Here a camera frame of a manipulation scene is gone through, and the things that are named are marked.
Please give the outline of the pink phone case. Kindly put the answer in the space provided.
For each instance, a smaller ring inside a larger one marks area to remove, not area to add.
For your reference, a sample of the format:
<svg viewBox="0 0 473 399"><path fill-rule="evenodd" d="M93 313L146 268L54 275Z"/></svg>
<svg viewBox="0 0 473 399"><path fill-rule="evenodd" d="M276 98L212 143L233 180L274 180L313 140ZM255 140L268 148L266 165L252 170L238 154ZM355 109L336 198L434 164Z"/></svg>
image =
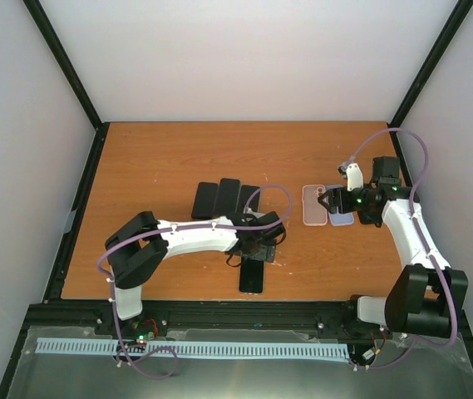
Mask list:
<svg viewBox="0 0 473 399"><path fill-rule="evenodd" d="M324 185L305 185L302 188L303 224L305 226L318 227L327 224L328 212L318 203L318 197L324 191Z"/></svg>

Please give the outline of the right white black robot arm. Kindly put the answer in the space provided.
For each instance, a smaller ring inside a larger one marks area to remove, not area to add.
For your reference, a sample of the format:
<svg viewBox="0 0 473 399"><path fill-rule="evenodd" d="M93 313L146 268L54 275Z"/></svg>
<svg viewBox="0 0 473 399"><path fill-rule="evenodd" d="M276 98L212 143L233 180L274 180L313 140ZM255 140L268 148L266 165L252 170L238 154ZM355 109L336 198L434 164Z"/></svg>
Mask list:
<svg viewBox="0 0 473 399"><path fill-rule="evenodd" d="M386 297L351 297L351 318L395 333L454 340L468 278L463 271L453 269L436 248L419 199L412 187L402 183L399 159L374 158L369 182L351 160L338 171L346 185L325 189L318 203L330 215L356 213L362 224L386 226L402 265Z"/></svg>

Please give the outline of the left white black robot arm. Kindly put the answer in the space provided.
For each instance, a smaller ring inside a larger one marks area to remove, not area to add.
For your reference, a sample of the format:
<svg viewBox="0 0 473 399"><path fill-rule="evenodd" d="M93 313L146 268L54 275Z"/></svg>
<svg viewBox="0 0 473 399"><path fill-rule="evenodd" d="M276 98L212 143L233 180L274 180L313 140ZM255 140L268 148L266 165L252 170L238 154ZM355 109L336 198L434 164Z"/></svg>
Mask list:
<svg viewBox="0 0 473 399"><path fill-rule="evenodd" d="M105 242L104 258L111 266L113 323L124 334L134 334L143 324L142 285L162 261L184 254L221 252L250 256L260 246L282 242L286 229L274 211L247 210L215 219L174 222L156 219L144 211L123 225Z"/></svg>

